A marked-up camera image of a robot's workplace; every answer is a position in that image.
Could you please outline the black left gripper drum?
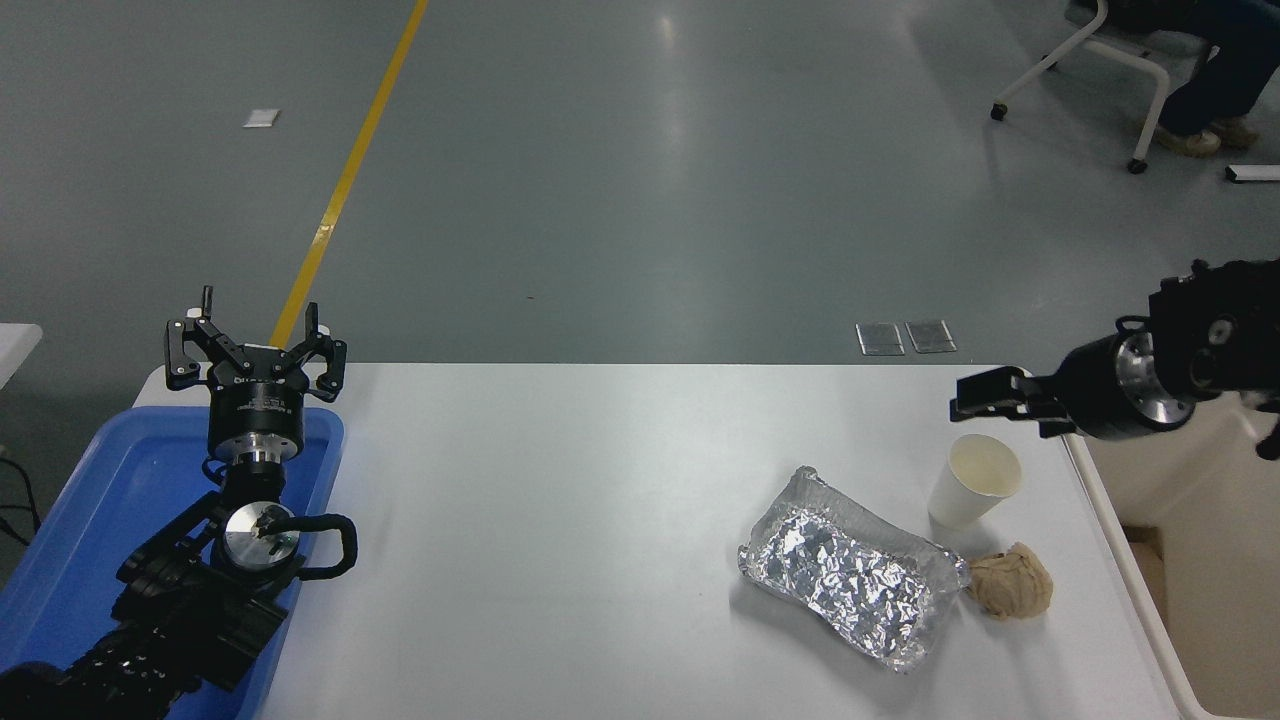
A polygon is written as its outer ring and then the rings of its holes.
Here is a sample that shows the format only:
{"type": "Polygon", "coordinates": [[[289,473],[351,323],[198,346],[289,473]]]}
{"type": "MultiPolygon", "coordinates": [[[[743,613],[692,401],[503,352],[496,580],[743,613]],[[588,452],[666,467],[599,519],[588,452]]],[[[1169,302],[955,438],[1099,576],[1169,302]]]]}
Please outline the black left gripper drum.
{"type": "Polygon", "coordinates": [[[287,451],[305,447],[306,374],[280,348],[248,346],[251,368],[227,357],[211,360],[207,448],[233,451],[251,434],[273,436],[287,451]]]}

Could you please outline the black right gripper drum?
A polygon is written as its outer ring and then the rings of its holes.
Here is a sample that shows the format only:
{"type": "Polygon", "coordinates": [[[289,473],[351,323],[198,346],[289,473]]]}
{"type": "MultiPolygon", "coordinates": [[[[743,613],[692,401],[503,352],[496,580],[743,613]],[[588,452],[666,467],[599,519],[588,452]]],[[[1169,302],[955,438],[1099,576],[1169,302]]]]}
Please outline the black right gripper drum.
{"type": "Polygon", "coordinates": [[[1079,433],[1121,441],[1140,436],[1137,410],[1121,389],[1117,355],[1124,334],[1111,334],[1074,348],[1044,382],[1062,409],[1064,421],[1051,423],[1046,438],[1079,433]]]}

